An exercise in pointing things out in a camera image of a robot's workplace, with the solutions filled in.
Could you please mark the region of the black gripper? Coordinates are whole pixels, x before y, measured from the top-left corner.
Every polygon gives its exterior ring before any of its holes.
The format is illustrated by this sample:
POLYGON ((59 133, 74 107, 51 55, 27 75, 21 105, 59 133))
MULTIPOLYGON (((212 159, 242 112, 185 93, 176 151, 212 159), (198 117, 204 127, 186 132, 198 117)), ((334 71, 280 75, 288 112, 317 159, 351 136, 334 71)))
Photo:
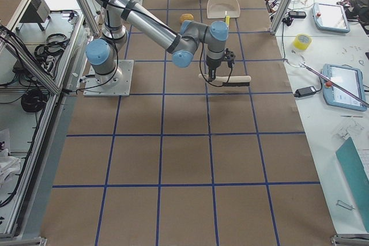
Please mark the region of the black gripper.
POLYGON ((235 54, 226 48, 223 52, 211 52, 206 54, 206 65, 208 66, 208 81, 216 79, 216 69, 221 66, 222 62, 227 62, 231 69, 235 63, 235 54))

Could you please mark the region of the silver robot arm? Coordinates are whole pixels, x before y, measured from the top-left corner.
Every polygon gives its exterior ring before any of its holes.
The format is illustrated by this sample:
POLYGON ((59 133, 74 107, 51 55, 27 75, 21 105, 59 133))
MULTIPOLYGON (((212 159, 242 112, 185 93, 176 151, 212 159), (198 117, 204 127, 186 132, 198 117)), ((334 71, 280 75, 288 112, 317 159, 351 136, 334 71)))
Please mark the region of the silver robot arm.
POLYGON ((224 21, 206 25, 186 20, 180 32, 175 32, 135 0, 95 1, 106 11, 105 25, 110 36, 114 35, 114 30, 120 30, 126 21, 171 54, 172 62, 178 67, 187 67, 198 47, 207 46, 205 62, 208 75, 204 75, 203 79, 209 84, 213 81, 221 82, 223 86, 231 86, 240 81, 237 76, 216 75, 217 68, 223 62, 227 62, 229 68, 234 67, 234 53, 226 48, 229 28, 224 21))

